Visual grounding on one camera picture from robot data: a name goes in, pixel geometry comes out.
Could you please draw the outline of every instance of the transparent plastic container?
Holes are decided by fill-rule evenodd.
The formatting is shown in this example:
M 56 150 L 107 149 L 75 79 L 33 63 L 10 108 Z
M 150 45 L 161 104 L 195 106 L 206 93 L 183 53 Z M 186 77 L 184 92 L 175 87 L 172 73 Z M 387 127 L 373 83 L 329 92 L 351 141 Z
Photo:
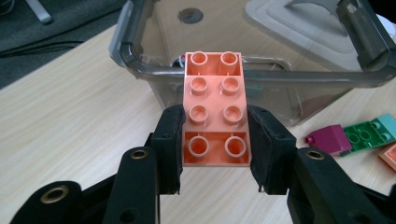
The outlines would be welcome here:
M 354 88 L 396 76 L 396 46 L 366 1 L 342 0 L 331 9 L 286 2 L 128 1 L 110 56 L 146 80 L 166 108 L 183 102 L 184 68 L 175 62 L 186 52 L 241 52 L 247 103 L 286 126 Z M 288 21 L 279 15 L 285 10 Z

